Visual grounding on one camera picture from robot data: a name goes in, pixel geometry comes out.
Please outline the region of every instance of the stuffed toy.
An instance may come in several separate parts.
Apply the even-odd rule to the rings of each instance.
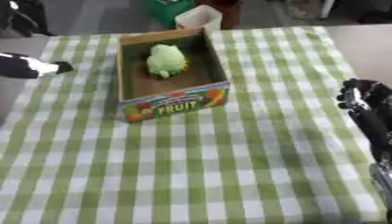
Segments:
[[[155,45],[147,59],[150,74],[164,79],[186,70],[186,57],[175,45]]]

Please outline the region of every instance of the gingham tablecloth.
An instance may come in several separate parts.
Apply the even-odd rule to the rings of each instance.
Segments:
[[[336,106],[353,76],[327,31],[210,34],[225,107],[127,124],[115,35],[51,38],[0,131],[0,223],[383,221],[368,142]]]

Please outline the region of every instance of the cardboard box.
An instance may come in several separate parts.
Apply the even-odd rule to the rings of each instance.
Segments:
[[[188,68],[166,80],[149,74],[156,44],[178,46]],[[131,123],[225,104],[229,81],[203,29],[122,36],[118,41],[118,98]]]

